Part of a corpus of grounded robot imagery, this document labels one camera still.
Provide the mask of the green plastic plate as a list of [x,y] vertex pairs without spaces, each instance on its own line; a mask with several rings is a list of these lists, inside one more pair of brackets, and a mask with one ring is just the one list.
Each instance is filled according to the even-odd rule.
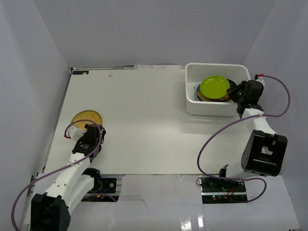
[[200,84],[200,92],[213,100],[226,96],[229,88],[229,81],[222,76],[209,76]]

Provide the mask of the square bamboo woven tray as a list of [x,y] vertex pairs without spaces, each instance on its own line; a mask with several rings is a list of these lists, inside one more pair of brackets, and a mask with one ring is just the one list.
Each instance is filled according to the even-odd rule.
[[200,102],[211,102],[212,100],[201,93],[200,85],[195,90],[196,99]]

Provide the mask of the blue plastic plate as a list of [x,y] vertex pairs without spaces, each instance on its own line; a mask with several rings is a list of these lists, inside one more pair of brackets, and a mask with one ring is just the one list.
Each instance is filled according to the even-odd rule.
[[197,86],[196,89],[195,89],[195,98],[196,100],[198,101],[203,101],[202,99],[202,93],[200,91],[200,86]]

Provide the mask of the black glossy plate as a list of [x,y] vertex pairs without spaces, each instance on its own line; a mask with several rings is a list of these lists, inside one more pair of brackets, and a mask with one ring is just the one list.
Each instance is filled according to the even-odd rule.
[[236,84],[234,81],[232,81],[232,80],[230,80],[230,79],[227,79],[227,80],[228,80],[228,82],[229,82],[230,89],[235,88],[235,87],[237,86],[237,84]]

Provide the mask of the yellow patterned plate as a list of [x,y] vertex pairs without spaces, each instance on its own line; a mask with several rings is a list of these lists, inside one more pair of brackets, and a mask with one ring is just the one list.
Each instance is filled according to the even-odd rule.
[[230,97],[229,97],[229,95],[225,95],[225,96],[221,97],[220,100],[222,102],[228,102],[230,100]]

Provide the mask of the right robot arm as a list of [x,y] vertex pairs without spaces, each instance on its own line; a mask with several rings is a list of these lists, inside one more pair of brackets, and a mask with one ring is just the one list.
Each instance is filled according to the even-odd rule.
[[244,123],[251,135],[240,162],[225,165],[219,171],[217,185],[223,192],[235,186],[234,178],[276,177],[281,171],[288,140],[269,126],[258,104],[264,85],[263,78],[257,77],[227,90],[229,98],[237,103],[237,113],[241,119],[245,119]]

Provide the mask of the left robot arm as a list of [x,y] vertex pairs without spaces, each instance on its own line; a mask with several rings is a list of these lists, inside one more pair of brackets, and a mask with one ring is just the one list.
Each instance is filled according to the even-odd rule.
[[94,158],[102,149],[106,130],[89,121],[77,140],[70,162],[52,185],[31,201],[30,230],[66,231],[71,214],[83,197],[102,187],[101,172],[91,168]]

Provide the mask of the white plastic bin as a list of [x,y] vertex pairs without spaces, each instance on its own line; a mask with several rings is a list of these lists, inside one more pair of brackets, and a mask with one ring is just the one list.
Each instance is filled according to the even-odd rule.
[[203,102],[196,98],[196,89],[209,76],[222,76],[240,84],[250,80],[248,69],[240,64],[188,63],[185,66],[186,111],[197,116],[237,117],[237,104],[228,102]]

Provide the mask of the round bamboo woven tray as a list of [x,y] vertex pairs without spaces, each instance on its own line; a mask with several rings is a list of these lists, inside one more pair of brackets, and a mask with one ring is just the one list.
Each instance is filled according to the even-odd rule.
[[87,130],[85,128],[86,124],[92,124],[92,122],[89,122],[88,120],[94,121],[98,125],[103,124],[102,116],[94,110],[84,110],[84,111],[79,112],[73,117],[71,122],[76,122],[78,120],[83,120],[83,121],[75,123],[74,126],[82,130]]

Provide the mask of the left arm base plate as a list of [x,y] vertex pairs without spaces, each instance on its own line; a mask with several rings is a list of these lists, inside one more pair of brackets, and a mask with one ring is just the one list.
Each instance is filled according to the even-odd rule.
[[117,179],[116,178],[96,178],[94,179],[94,187],[91,193],[115,193]]

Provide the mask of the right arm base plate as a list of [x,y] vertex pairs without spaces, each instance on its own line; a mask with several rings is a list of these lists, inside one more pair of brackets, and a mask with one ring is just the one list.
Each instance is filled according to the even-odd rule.
[[230,194],[230,193],[246,193],[246,187],[243,182],[233,180],[219,180],[209,177],[200,179],[201,191],[207,194]]

